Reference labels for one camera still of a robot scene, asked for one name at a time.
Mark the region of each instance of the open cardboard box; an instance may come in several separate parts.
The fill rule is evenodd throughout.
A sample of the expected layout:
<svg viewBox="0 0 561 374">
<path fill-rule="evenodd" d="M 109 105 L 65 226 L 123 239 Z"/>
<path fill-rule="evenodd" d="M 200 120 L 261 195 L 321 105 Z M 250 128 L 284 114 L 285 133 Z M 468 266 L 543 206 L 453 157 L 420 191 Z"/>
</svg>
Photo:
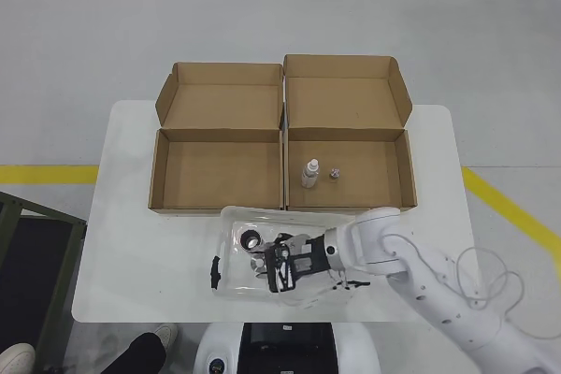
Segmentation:
<svg viewBox="0 0 561 374">
<path fill-rule="evenodd" d="M 381 56 L 287 55 L 285 204 L 293 210 L 415 207 L 405 123 L 411 101 L 397 62 Z M 301 186 L 312 158 L 316 184 Z M 331 168 L 340 177 L 329 177 Z"/>
<path fill-rule="evenodd" d="M 282 209 L 282 66 L 176 63 L 158 100 L 149 208 Z"/>
</svg>

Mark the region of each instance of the clear plastic container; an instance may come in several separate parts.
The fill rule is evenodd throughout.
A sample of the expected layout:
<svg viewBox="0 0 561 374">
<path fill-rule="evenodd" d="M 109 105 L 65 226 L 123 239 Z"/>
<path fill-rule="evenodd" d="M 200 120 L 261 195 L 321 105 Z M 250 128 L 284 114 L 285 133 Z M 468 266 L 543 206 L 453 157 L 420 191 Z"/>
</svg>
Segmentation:
<svg viewBox="0 0 561 374">
<path fill-rule="evenodd" d="M 273 294 L 265 276 L 258 276 L 252 266 L 252 254 L 243 249 L 241 234 L 247 230 L 258 232 L 264 242 L 273 241 L 279 233 L 307 234 L 317 237 L 328 228 L 349 222 L 352 217 L 331 213 L 306 213 L 284 210 L 226 207 L 221 212 L 222 232 L 217 250 L 221 258 L 218 270 L 221 280 L 216 295 L 262 301 L 281 301 L 295 307 L 307 308 L 318 302 L 337 285 L 338 273 L 322 272 L 300 278 L 294 290 Z"/>
</svg>

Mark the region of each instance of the bottle cap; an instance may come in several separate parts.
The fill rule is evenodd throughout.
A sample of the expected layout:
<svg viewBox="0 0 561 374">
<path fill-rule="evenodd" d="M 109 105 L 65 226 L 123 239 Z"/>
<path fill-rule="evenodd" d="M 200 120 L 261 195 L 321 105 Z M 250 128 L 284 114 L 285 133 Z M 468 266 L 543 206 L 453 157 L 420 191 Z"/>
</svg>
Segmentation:
<svg viewBox="0 0 561 374">
<path fill-rule="evenodd" d="M 308 170 L 309 171 L 317 171 L 318 170 L 318 160 L 311 159 L 310 162 L 308 162 Z"/>
</svg>

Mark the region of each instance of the floor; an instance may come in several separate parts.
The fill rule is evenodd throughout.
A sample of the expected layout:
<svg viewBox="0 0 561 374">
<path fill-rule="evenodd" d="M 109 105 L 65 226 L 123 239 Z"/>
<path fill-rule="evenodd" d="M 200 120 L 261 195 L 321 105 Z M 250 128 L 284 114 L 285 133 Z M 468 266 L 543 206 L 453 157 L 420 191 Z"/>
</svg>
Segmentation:
<svg viewBox="0 0 561 374">
<path fill-rule="evenodd" d="M 2 0 L 0 165 L 99 164 L 110 107 L 154 99 L 176 61 L 281 62 L 300 52 L 395 56 L 414 103 L 451 111 L 461 164 L 561 237 L 561 0 Z M 91 185 L 0 190 L 82 218 L 93 194 Z M 476 243 L 525 277 L 527 296 L 512 317 L 536 334 L 558 332 L 550 256 L 474 194 L 467 199 Z M 483 272 L 491 261 L 480 258 Z M 99 371 L 151 328 L 76 324 L 67 372 Z M 171 372 L 191 372 L 204 328 L 182 327 Z M 369 328 L 384 372 L 468 365 L 432 329 L 396 341 L 391 325 Z M 410 362 L 402 348 L 425 341 L 427 361 Z M 453 359 L 433 350 L 453 350 Z"/>
</svg>

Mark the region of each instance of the white sneaker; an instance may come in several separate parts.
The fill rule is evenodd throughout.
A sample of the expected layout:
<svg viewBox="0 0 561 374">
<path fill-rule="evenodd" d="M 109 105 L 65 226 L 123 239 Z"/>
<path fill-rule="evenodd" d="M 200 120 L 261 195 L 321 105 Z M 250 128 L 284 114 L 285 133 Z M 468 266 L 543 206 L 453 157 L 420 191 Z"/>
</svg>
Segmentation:
<svg viewBox="0 0 561 374">
<path fill-rule="evenodd" d="M 0 374 L 30 374 L 36 350 L 27 343 L 15 344 L 0 354 Z"/>
<path fill-rule="evenodd" d="M 168 353 L 170 347 L 172 347 L 172 344 L 177 338 L 178 332 L 179 328 L 175 324 L 161 324 L 153 333 L 160 338 L 162 345 L 165 347 L 166 353 Z"/>
</svg>

